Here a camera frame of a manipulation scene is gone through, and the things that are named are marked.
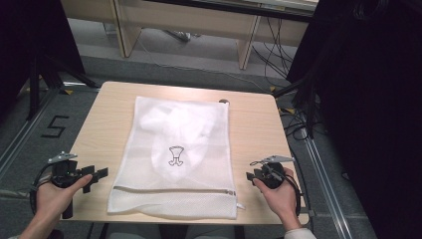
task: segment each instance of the laundry bag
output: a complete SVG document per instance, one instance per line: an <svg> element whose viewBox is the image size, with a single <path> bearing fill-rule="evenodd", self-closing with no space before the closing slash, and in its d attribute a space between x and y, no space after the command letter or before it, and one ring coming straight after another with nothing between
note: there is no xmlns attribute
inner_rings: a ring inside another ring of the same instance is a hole
<svg viewBox="0 0 422 239"><path fill-rule="evenodd" d="M108 213L236 219L229 104L137 97Z"/></svg>

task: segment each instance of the gray carpet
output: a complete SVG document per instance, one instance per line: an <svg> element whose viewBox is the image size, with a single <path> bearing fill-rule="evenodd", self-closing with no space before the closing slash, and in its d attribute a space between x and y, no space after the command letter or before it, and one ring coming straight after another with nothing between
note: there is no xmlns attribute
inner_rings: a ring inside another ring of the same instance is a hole
<svg viewBox="0 0 422 239"><path fill-rule="evenodd" d="M83 62L90 78L98 83L104 81L122 81L131 83L145 83L155 85L180 86L191 88L205 88L228 90L238 92L263 93L254 84L244 82L224 74L214 74L201 71L181 71L172 68L162 68L156 65L123 62L117 60L105 60L91 57L83 57ZM235 75L248 81L252 81L260 88L268 91L272 86L265 78L259 76ZM65 81L72 78L63 75ZM285 86L285 82L277 79L270 81ZM17 101L12 111L1 120L0 124L0 149L4 151L11 138L17 133L20 125L24 123L28 96L23 95ZM44 165L46 160L59 153L69 151L75 141L81 126L84 123L97 93L89 91L74 91L71 95L56 95L48 106L40 123L25 143L23 150L10 165L6 173L0 178L0 189L19 190L27 188L34 179L35 174ZM293 95L277 100L281 108L291 108ZM47 128L54 116L66 116L68 119L57 119L56 125L64 126L65 130L58 138L42 137L43 134L56 134L57 129ZM291 121L289 117L282 117L284 126ZM317 128L323 132L321 125ZM317 238L339 238L333 224L330 212L326 206L323 193L306 150L301 140L292 136L288 137L289 144L297 154L297 160L301 166L304 181L308 191L305 193L310 198L311 210L316 216L313 217L314 231ZM343 209L353 238L376 238L370 223L365 217L364 211L354 193L350 183L341 177L342 167L339 158L335 154L329 141L329 135L316 132L316 144L323 159L329 179ZM1 199L0 207L0 238L7 238L19 234L31 219L29 202L16 199ZM60 229L65 232L67 238L87 237L91 223L89 222L61 222ZM95 224L92 238L98 238L102 225ZM246 238L278 238L283 236L281 226L247 226L245 227Z"/></svg>

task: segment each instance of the printed logo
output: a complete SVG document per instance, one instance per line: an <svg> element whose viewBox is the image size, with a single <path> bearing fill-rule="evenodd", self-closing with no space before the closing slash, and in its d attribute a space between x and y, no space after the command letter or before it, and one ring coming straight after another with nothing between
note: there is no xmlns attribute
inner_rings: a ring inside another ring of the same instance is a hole
<svg viewBox="0 0 422 239"><path fill-rule="evenodd" d="M173 154L173 160L168 161L168 164L170 164L171 166L174 166L175 164L177 164L177 166L181 166L183 164L183 161L180 161L180 153L182 153L184 147L172 146L169 149Z"/></svg>

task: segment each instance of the zipper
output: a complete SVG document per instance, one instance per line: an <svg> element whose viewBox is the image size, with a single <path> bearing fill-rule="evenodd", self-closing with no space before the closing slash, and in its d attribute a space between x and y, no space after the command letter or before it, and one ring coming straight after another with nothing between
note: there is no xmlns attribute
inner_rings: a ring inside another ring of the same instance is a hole
<svg viewBox="0 0 422 239"><path fill-rule="evenodd" d="M114 189L142 194L152 193L221 193L236 196L236 191L229 189L190 189L190 188L168 188L168 189L133 189L123 186L115 186Z"/></svg>

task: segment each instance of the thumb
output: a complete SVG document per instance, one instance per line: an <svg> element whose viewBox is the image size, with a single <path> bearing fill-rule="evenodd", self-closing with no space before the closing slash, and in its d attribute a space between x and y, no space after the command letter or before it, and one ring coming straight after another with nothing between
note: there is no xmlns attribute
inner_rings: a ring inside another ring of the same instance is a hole
<svg viewBox="0 0 422 239"><path fill-rule="evenodd" d="M254 178L253 180L254 180L255 186L257 186L261 190L262 193L270 190L270 188L268 188L267 185L260 179Z"/></svg>
<svg viewBox="0 0 422 239"><path fill-rule="evenodd" d="M88 183L90 183L91 179L93 179L93 176L91 174L85 175L84 177L81 177L78 181L76 181L72 186L69 187L73 193L76 193L79 189L86 186Z"/></svg>

